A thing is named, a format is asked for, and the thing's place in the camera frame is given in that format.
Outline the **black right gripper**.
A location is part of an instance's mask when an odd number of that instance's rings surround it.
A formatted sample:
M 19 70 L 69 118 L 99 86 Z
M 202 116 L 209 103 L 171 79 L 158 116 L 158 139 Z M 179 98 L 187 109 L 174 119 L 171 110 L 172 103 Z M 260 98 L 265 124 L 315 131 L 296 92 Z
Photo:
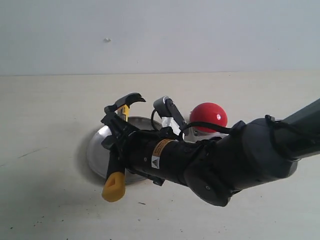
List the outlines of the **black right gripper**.
M 158 132 L 138 130 L 123 120 L 116 113 L 117 109 L 116 104 L 106 106 L 105 116 L 101 119 L 101 123 L 108 126 L 112 133 L 101 143 L 110 157 L 124 159 L 130 172 L 144 176 L 159 186 L 164 181 L 188 187 L 207 185 L 198 166 L 207 155 L 206 139 L 196 142 L 179 140 L 168 128 Z

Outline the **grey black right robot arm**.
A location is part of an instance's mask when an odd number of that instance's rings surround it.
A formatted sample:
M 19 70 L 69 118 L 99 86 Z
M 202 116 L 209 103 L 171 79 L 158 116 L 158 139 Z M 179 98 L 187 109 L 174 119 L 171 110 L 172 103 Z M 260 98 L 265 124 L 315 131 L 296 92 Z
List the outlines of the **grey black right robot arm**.
M 170 181 L 188 187 L 203 201 L 219 207 L 244 189 L 290 177 L 299 160 L 320 152 L 320 103 L 314 101 L 285 119 L 270 115 L 233 127 L 195 121 L 182 129 L 204 127 L 223 134 L 186 142 L 170 127 L 141 130 L 117 115 L 131 100 L 105 107 L 102 123 L 111 132 L 102 146 L 109 162 L 102 197 L 108 202 L 125 193 L 125 171 L 155 185 Z

